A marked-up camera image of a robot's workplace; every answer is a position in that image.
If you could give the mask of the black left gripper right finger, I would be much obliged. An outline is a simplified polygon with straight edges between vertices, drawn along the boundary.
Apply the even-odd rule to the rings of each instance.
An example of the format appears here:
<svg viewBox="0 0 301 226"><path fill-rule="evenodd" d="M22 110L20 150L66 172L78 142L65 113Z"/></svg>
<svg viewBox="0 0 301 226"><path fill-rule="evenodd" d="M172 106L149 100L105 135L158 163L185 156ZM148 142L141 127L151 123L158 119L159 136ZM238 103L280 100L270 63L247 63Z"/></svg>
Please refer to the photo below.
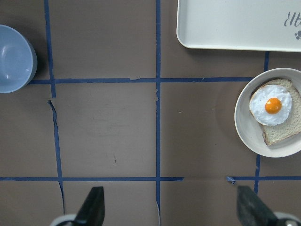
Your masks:
<svg viewBox="0 0 301 226"><path fill-rule="evenodd" d="M237 217L243 226L275 226L277 217L248 186L238 186Z"/></svg>

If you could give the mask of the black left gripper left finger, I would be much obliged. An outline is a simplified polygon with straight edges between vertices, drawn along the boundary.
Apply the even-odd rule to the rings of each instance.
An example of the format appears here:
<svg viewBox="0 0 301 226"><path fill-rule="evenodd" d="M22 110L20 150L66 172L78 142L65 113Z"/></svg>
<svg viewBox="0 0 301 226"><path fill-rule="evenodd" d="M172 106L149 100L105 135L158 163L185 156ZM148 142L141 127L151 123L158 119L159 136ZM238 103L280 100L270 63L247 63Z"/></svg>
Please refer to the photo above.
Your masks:
<svg viewBox="0 0 301 226"><path fill-rule="evenodd" d="M73 224L75 226L102 226L104 217L104 189L102 186L93 187L78 211Z"/></svg>

